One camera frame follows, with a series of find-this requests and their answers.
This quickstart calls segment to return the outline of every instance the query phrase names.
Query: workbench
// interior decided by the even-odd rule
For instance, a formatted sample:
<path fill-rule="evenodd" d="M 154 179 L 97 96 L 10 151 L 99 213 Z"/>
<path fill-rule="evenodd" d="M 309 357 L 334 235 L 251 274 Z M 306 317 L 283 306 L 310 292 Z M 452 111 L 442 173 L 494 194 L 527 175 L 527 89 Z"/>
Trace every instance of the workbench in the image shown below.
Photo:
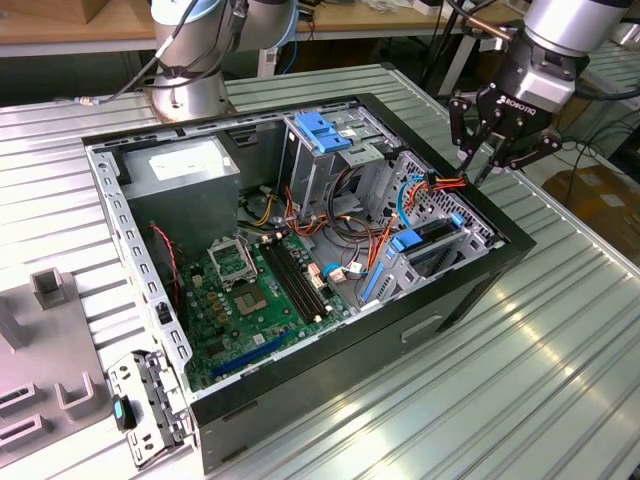
<path fill-rule="evenodd" d="M 371 92 L 456 161 L 446 112 L 394 70 L 239 80 L 228 90 L 240 111 Z M 149 348 L 80 143 L 155 124 L 144 98 L 5 108 L 0 119 L 0 289 L 46 267 L 73 272 L 103 367 Z M 460 324 L 215 478 L 628 477 L 640 462 L 638 268 L 525 176 L 494 175 L 482 190 L 537 242 L 529 256 Z M 197 478 L 198 457 L 185 446 L 136 478 Z M 102 472 L 137 474 L 113 418 L 0 477 Z"/>
<path fill-rule="evenodd" d="M 514 12 L 494 5 L 481 18 L 502 23 Z M 422 15 L 412 8 L 382 13 L 362 3 L 322 3 L 315 9 L 314 22 L 298 22 L 298 41 L 348 38 L 431 35 L 437 14 Z M 441 28 L 446 19 L 441 20 Z M 0 57 L 95 53 L 156 48 L 151 12 L 146 0 L 110 0 L 86 25 L 10 12 L 0 18 Z"/>

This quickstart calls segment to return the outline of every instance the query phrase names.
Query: yellow cable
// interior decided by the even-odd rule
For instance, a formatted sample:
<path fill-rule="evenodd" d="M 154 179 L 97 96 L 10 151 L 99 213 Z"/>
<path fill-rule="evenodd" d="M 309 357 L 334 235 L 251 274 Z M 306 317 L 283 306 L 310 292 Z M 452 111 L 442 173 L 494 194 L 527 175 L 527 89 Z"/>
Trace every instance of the yellow cable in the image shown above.
<path fill-rule="evenodd" d="M 269 195 L 269 202 L 267 203 L 267 209 L 264 212 L 264 215 L 262 216 L 262 218 L 254 223 L 256 227 L 261 227 L 262 225 L 267 223 L 267 220 L 269 220 L 269 217 L 271 216 L 271 205 L 273 203 L 273 198 L 274 198 L 273 195 Z"/>

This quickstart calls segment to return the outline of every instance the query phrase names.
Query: motherboard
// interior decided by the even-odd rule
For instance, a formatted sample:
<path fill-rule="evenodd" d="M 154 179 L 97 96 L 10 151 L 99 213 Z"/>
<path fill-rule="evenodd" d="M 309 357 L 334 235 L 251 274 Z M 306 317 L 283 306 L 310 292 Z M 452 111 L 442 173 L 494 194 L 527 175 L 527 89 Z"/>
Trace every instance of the motherboard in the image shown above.
<path fill-rule="evenodd" d="M 210 250 L 181 269 L 186 335 L 193 349 L 187 364 L 192 391 L 349 316 L 331 287 L 319 285 L 309 273 L 313 260 L 295 235 L 277 244 L 243 245 L 241 252 L 246 260 L 229 242 L 215 250 L 215 262 Z M 227 278 L 247 268 L 255 268 L 256 276 L 229 286 Z"/>

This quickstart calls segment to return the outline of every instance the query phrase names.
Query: aluminum table surface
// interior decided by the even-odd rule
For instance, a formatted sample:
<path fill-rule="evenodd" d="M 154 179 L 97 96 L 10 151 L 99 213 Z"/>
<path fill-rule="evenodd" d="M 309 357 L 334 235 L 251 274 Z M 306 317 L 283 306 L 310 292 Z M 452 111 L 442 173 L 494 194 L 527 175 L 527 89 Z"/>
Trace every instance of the aluminum table surface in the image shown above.
<path fill-rule="evenodd" d="M 447 116 L 381 66 L 230 82 L 241 111 L 375 93 L 455 161 Z M 150 339 L 79 138 L 156 123 L 142 96 L 0 110 L 0 289 L 75 275 L 103 367 Z M 640 274 L 521 175 L 482 190 L 537 242 L 459 325 L 211 472 L 258 478 L 627 478 L 640 462 Z M 112 418 L 2 479 L 193 478 L 190 446 L 142 473 Z"/>
<path fill-rule="evenodd" d="M 640 50 L 626 50 L 607 41 L 589 58 L 589 66 L 582 76 L 603 92 L 622 93 L 640 86 Z M 640 97 L 624 103 L 636 110 L 640 108 Z"/>

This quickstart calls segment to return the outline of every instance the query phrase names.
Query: blue pcie slot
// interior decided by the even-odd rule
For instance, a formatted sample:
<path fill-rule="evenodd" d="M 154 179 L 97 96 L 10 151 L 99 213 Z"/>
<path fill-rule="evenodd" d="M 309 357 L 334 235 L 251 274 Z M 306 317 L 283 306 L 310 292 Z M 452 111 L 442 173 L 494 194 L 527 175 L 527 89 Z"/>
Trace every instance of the blue pcie slot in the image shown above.
<path fill-rule="evenodd" d="M 223 363 L 219 367 L 211 370 L 211 378 L 216 378 L 220 375 L 224 375 L 225 373 L 232 372 L 237 368 L 244 367 L 248 365 L 252 361 L 260 358 L 264 355 L 268 355 L 269 353 L 275 352 L 282 346 L 282 342 L 284 339 L 291 333 L 291 330 L 284 332 L 278 338 L 274 338 L 273 340 L 265 343 L 264 345 L 259 346 L 255 350 L 251 350 L 250 352 L 244 353 L 233 360 L 228 361 L 227 363 Z"/>

